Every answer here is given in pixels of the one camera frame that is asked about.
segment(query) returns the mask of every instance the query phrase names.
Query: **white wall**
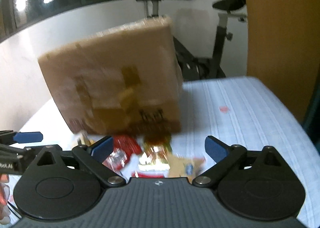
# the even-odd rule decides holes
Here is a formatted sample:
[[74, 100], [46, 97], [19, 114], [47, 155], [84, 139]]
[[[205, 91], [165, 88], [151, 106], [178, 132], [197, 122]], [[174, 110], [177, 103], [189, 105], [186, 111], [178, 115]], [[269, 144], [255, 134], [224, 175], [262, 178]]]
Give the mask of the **white wall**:
[[[159, 13], [174, 21], [174, 35], [197, 57], [212, 55], [218, 12], [217, 0], [163, 1]], [[95, 32], [144, 17], [135, 0], [113, 1], [68, 11], [26, 28], [0, 44], [0, 129], [20, 127], [51, 98], [37, 57]], [[221, 67], [227, 76], [246, 74], [247, 25], [228, 22], [234, 34], [226, 41]]]

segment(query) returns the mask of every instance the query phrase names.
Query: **wooden door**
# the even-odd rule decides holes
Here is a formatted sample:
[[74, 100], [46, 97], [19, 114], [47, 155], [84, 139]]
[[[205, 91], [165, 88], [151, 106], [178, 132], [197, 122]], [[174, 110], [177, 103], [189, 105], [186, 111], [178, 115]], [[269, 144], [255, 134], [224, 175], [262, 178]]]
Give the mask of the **wooden door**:
[[247, 75], [302, 121], [320, 64], [320, 0], [247, 0]]

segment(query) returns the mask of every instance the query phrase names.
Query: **white crosshair logo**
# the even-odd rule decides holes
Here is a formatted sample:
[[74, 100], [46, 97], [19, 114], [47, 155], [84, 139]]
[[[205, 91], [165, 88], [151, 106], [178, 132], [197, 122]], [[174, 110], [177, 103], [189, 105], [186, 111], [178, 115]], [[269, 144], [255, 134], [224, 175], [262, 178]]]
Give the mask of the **white crosshair logo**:
[[155, 181], [155, 184], [156, 184], [157, 186], [161, 186], [161, 185], [163, 185], [164, 183], [163, 183], [162, 181], [158, 180], [158, 181]]

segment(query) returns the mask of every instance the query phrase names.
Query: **red spot on tablecloth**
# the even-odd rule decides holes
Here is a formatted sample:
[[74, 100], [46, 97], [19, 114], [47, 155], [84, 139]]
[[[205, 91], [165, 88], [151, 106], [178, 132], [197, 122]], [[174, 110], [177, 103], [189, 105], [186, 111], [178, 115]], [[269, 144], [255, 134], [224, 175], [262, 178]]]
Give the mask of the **red spot on tablecloth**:
[[222, 113], [228, 113], [229, 112], [229, 108], [227, 106], [220, 106], [219, 107], [219, 110], [222, 112]]

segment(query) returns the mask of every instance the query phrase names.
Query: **metal screw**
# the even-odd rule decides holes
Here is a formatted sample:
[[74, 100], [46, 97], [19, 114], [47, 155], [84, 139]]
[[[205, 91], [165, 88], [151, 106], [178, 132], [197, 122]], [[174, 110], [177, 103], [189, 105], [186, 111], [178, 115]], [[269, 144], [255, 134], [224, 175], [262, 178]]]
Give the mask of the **metal screw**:
[[108, 178], [108, 182], [112, 185], [118, 185], [122, 183], [124, 179], [121, 176], [112, 176]]
[[206, 185], [211, 182], [211, 178], [207, 176], [198, 176], [195, 181], [199, 185]]

